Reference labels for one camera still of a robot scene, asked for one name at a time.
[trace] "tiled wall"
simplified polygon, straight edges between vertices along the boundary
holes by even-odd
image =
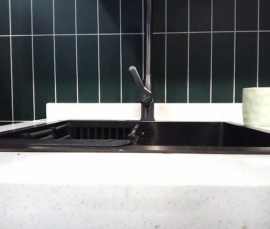
[[[0,125],[45,103],[130,103],[142,0],[0,0]],[[239,103],[270,86],[270,0],[153,0],[157,103]]]

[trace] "mug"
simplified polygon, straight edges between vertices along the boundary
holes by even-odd
[[[245,125],[270,126],[270,87],[248,87],[242,91]]]

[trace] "faucet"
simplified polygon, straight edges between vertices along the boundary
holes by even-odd
[[[151,74],[151,43],[152,43],[152,0],[147,0],[146,12],[146,75],[141,80],[137,69],[129,67],[129,72],[138,89],[138,100],[141,103],[142,121],[154,121],[154,86]]]

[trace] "faucet lever handle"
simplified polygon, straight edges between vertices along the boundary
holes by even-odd
[[[131,66],[129,67],[129,72],[138,89],[139,102],[141,102],[142,104],[150,104],[153,101],[152,92],[144,86],[137,69],[134,66]]]

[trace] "white mug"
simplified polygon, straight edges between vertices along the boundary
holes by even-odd
[[[270,126],[270,87],[248,87],[242,91],[245,125]]]

